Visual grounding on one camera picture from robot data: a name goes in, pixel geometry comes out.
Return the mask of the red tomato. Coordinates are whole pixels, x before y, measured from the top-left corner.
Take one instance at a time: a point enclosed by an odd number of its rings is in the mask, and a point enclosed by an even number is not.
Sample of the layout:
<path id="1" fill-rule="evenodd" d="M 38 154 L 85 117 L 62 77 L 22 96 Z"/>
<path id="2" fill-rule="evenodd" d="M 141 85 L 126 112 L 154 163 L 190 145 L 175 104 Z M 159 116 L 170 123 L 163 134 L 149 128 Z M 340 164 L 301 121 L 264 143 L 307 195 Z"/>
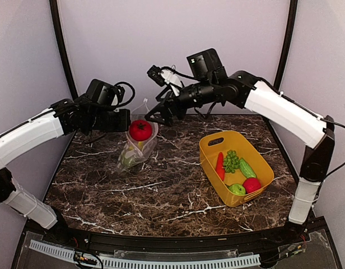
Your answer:
<path id="1" fill-rule="evenodd" d="M 134 120 L 129 127 L 129 134 L 136 141 L 145 141 L 152 136 L 152 126 L 145 120 Z"/>

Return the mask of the clear zip top bag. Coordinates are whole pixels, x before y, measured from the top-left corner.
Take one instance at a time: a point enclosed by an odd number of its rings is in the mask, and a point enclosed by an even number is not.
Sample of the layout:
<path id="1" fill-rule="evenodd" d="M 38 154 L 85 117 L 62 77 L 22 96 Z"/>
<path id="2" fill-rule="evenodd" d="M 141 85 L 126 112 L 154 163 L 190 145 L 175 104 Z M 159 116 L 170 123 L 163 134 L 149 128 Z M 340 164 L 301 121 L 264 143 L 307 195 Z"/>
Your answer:
<path id="1" fill-rule="evenodd" d="M 145 120 L 144 116 L 149 111 L 150 111 L 150 109 L 148 107 L 148 99 L 144 98 L 143 103 L 140 106 L 136 107 L 135 109 L 133 109 L 131 111 L 131 113 L 130 113 L 131 123 L 134 120 L 139 120 L 139 119 Z M 139 158 L 140 158 L 139 164 L 144 162 L 144 161 L 146 161 L 149 158 L 149 156 L 151 155 L 151 153 L 153 152 L 153 149 L 155 148 L 155 146 L 157 144 L 156 136 L 158 134 L 158 124 L 157 123 L 152 123 L 152 122 L 149 122 L 149 123 L 152 126 L 152 136 L 149 139 L 145 140 L 146 145 L 144 146 L 143 151 L 139 150 L 139 148 L 137 147 L 137 142 L 138 141 L 136 141 L 133 138 L 131 138 L 131 136 L 129 134 L 129 129 L 125 133 L 127 140 L 126 140 L 126 143 L 125 143 L 125 145 L 123 147 L 123 150 L 122 150 L 121 154 L 123 152 L 131 152 L 131 153 L 134 153 L 134 154 L 138 155 Z M 116 169 L 117 169 L 118 173 L 121 173 L 123 171 L 129 170 L 130 168 L 129 169 L 120 169 L 118 167 L 118 162 L 117 162 Z"/>

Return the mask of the yellow bell pepper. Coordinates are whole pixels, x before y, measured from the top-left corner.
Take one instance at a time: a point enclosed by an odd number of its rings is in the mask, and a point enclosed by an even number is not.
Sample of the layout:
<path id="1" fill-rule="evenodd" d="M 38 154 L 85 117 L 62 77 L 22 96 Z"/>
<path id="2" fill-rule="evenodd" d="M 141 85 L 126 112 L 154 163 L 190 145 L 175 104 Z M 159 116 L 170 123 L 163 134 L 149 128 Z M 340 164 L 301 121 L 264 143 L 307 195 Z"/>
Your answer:
<path id="1" fill-rule="evenodd" d="M 137 142 L 137 147 L 139 148 L 139 150 L 143 151 L 144 146 L 146 145 L 145 141 L 138 141 Z"/>

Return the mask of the light green chayote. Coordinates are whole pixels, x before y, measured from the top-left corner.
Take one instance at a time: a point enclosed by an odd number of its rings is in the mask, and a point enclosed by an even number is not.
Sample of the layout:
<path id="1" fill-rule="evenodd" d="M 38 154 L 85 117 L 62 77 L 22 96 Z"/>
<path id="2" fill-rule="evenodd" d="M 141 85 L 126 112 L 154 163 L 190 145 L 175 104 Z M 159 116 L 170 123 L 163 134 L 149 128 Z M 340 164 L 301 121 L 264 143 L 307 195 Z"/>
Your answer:
<path id="1" fill-rule="evenodd" d="M 118 167 L 120 169 L 129 169 L 139 164 L 140 158 L 138 155 L 131 152 L 123 152 L 119 156 Z"/>

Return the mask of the yellow plastic basket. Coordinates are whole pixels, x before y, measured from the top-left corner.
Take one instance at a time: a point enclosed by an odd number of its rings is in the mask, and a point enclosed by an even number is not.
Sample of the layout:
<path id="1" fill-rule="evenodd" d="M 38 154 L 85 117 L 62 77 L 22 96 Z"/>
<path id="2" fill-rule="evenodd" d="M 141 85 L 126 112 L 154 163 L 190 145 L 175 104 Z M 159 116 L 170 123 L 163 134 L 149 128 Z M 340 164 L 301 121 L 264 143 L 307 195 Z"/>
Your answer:
<path id="1" fill-rule="evenodd" d="M 259 196 L 274 179 L 274 172 L 262 155 L 239 132 L 223 131 L 207 135 L 199 142 L 200 163 L 211 185 L 225 205 L 236 207 Z M 228 190 L 228 186 L 235 183 L 243 184 L 246 177 L 238 170 L 225 174 L 222 180 L 215 171 L 218 154 L 227 155 L 229 150 L 235 150 L 238 157 L 242 157 L 257 174 L 261 188 L 245 195 L 236 195 Z"/>

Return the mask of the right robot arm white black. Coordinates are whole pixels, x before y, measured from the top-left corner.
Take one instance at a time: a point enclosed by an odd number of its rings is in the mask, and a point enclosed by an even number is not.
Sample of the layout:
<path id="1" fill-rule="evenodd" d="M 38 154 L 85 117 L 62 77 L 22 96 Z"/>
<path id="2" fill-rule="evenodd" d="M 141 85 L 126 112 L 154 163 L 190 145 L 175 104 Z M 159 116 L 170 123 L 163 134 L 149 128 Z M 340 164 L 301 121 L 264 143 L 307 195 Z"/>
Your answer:
<path id="1" fill-rule="evenodd" d="M 173 117 L 183 119 L 190 108 L 204 104 L 234 104 L 275 122 L 305 144 L 299 183 L 288 216 L 289 223 L 279 231 L 284 243 L 291 243 L 301 233 L 312 205 L 318 200 L 321 185 L 332 174 L 329 165 L 335 147 L 334 127 L 330 116 L 321 116 L 288 98 L 261 77 L 245 71 L 228 76 L 224 68 L 195 75 L 196 84 L 183 86 L 183 74 L 170 67 L 152 66 L 147 75 L 164 90 L 156 97 L 158 104 L 145 119 L 171 126 Z"/>

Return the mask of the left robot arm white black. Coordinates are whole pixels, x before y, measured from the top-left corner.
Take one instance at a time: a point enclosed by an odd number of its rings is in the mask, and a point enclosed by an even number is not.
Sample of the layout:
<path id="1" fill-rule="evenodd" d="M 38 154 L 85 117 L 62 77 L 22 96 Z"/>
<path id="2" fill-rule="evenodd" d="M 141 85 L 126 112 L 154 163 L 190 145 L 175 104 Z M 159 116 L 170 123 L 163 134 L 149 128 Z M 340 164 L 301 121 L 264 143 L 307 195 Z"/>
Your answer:
<path id="1" fill-rule="evenodd" d="M 125 132 L 130 125 L 130 110 L 99 104 L 82 96 L 63 99 L 38 115 L 0 134 L 0 203 L 16 210 L 42 228 L 60 244 L 72 240 L 72 231 L 51 207 L 25 190 L 12 176 L 8 164 L 38 146 L 79 131 Z"/>

